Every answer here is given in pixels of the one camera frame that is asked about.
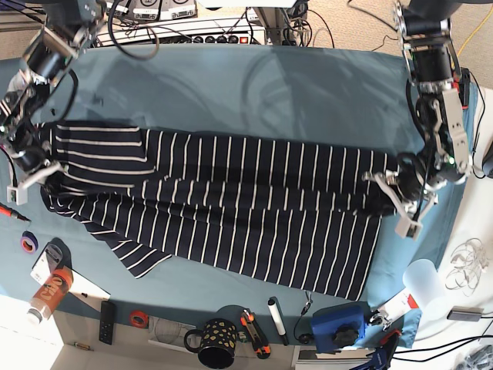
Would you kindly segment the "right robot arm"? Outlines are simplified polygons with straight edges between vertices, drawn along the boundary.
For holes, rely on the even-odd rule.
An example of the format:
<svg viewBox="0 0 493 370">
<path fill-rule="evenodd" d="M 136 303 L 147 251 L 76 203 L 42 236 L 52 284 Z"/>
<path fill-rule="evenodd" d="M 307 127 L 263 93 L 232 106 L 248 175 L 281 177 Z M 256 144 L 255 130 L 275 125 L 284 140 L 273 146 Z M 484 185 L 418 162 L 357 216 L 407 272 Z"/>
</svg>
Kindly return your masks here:
<svg viewBox="0 0 493 370">
<path fill-rule="evenodd" d="M 51 158 L 31 122 L 57 90 L 71 66 L 95 41 L 104 24 L 104 1 L 40 1 L 45 13 L 42 27 L 22 56 L 19 71 L 1 99 L 1 147 L 13 169 L 25 174 L 19 180 L 13 173 L 7 187 L 7 200 L 18 205 L 28 200 L 28 189 L 63 169 Z"/>
</svg>

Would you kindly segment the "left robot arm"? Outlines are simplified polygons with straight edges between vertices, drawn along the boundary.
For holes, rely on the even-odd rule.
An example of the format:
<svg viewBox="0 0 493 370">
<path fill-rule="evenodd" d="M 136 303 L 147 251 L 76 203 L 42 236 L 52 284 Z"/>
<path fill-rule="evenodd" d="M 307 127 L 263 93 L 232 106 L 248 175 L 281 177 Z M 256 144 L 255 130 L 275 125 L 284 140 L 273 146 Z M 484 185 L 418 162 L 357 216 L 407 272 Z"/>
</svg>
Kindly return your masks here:
<svg viewBox="0 0 493 370">
<path fill-rule="evenodd" d="M 459 1 L 396 2 L 394 22 L 409 77 L 406 99 L 424 146 L 399 153 L 394 172 L 367 172 L 400 216 L 395 231 L 418 238 L 422 219 L 438 203 L 437 192 L 461 184 L 472 172 L 468 134 L 463 123 L 458 56 L 451 39 L 451 15 Z"/>
</svg>

